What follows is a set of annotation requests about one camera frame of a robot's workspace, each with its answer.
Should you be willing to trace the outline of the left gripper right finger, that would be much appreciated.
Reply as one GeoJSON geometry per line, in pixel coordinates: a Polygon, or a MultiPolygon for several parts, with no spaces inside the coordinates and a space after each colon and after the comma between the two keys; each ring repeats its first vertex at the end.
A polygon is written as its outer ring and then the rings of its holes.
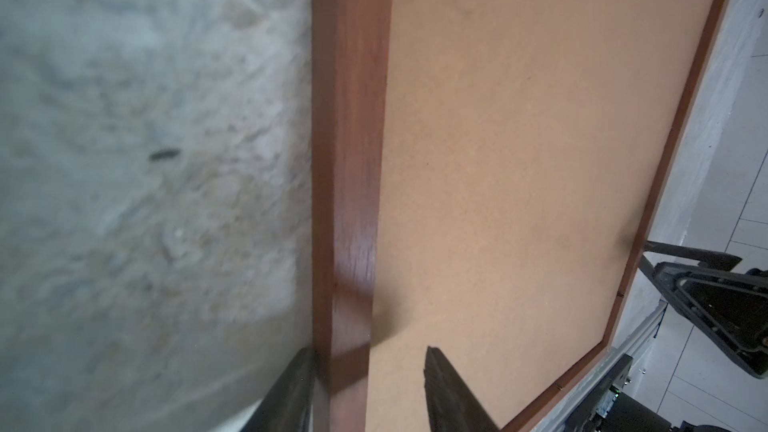
{"type": "Polygon", "coordinates": [[[500,431],[445,354],[437,347],[427,347],[424,389],[432,432],[500,431]]]}

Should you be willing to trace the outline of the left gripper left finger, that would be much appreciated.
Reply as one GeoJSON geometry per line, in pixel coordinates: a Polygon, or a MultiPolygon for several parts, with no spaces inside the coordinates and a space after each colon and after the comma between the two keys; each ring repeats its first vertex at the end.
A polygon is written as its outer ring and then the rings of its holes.
{"type": "Polygon", "coordinates": [[[307,432],[315,385],[315,351],[300,349],[241,432],[307,432]]]}

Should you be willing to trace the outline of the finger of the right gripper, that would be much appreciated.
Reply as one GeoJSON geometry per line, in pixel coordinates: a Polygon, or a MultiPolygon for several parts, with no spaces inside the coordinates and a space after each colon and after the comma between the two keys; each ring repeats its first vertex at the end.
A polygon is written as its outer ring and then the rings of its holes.
{"type": "Polygon", "coordinates": [[[748,375],[767,377],[767,272],[736,273],[738,256],[647,241],[639,269],[666,302],[748,375]],[[689,262],[652,264],[648,253],[689,262]]]}

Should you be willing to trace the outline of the brown cardboard backing board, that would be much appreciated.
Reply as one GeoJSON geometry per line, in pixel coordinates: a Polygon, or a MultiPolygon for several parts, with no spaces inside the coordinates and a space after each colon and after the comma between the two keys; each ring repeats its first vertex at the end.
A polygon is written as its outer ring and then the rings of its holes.
{"type": "Polygon", "coordinates": [[[393,0],[366,427],[499,425],[603,339],[713,0],[393,0]]]}

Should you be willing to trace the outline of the brown wooden picture frame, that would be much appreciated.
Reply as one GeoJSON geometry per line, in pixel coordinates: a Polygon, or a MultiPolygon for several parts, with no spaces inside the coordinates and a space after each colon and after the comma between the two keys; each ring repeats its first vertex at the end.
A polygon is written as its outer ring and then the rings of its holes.
{"type": "MultiPolygon", "coordinates": [[[[607,352],[727,0],[713,0],[602,341],[505,425],[528,431],[607,352]]],[[[312,315],[318,431],[367,429],[393,0],[312,0],[312,315]]]]}

